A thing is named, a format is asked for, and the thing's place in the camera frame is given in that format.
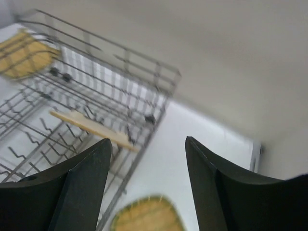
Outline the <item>orange rounded woven plate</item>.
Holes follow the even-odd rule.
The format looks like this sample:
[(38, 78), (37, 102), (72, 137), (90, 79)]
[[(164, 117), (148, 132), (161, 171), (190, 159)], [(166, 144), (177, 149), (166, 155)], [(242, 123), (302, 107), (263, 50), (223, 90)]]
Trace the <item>orange rounded woven plate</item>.
[(127, 134), (111, 130), (94, 120), (86, 118), (82, 113), (76, 110), (65, 113), (50, 110), (50, 114), (64, 122), (70, 123), (87, 132), (93, 133), (94, 135), (100, 136), (102, 138), (108, 138), (120, 147), (126, 148), (135, 153), (139, 151), (137, 147), (135, 147), (132, 143), (129, 142)]

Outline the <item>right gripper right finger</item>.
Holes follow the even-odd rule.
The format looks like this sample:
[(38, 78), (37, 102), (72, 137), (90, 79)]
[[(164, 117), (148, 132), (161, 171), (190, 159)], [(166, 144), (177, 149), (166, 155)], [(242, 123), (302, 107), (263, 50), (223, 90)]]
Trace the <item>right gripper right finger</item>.
[(187, 137), (185, 152), (198, 227), (202, 231), (305, 231), (308, 177), (266, 177)]

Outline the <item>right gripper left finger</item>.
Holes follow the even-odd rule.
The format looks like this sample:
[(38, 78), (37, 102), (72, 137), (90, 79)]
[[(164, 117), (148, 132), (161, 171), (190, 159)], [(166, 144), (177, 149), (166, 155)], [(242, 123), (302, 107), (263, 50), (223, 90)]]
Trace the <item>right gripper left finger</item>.
[(112, 144), (103, 139), (18, 182), (0, 185), (2, 231), (94, 231)]

